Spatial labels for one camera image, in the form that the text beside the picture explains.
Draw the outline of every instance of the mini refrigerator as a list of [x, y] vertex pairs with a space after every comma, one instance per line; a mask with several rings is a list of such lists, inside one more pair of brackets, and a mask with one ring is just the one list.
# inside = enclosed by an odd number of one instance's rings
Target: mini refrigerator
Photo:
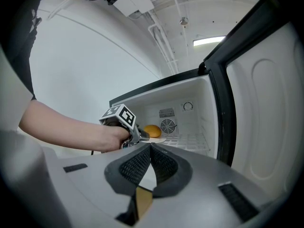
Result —
[[260, 0], [197, 69], [110, 101], [161, 144], [218, 159], [273, 199], [292, 187], [304, 129], [303, 47], [272, 0]]

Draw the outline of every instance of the ventilation fan grille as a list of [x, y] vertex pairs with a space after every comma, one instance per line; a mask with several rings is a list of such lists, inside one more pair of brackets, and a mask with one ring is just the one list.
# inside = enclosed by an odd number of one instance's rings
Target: ventilation fan grille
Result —
[[174, 121], [170, 120], [170, 119], [165, 119], [161, 122], [161, 130], [164, 133], [170, 134], [173, 133], [175, 130], [175, 123]]
[[173, 108], [167, 108], [160, 110], [160, 118], [165, 118], [165, 117], [174, 117], [174, 109]]

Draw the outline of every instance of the ceiling light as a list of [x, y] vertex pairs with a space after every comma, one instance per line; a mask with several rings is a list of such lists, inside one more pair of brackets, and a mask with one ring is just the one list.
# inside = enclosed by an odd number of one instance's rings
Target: ceiling light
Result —
[[225, 38], [225, 36], [218, 36], [218, 37], [194, 40], [193, 46], [195, 47], [195, 46], [204, 45], [204, 44], [213, 43], [213, 42], [221, 42], [224, 38]]
[[187, 17], [182, 17], [182, 18], [180, 19], [180, 24], [183, 25], [183, 26], [187, 25], [188, 22], [189, 22], [189, 20], [188, 20]]

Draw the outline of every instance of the fan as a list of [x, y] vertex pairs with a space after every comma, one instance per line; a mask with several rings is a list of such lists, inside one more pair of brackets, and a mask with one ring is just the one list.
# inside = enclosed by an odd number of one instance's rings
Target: fan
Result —
[[167, 134], [173, 133], [176, 126], [177, 125], [170, 119], [165, 119], [161, 122], [161, 130]]

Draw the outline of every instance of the temperature dial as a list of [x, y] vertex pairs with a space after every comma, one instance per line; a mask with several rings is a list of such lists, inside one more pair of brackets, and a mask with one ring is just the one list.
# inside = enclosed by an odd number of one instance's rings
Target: temperature dial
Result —
[[190, 103], [190, 102], [186, 102], [186, 103], [184, 104], [183, 108], [184, 108], [185, 111], [190, 111], [190, 110], [193, 109], [193, 104]]

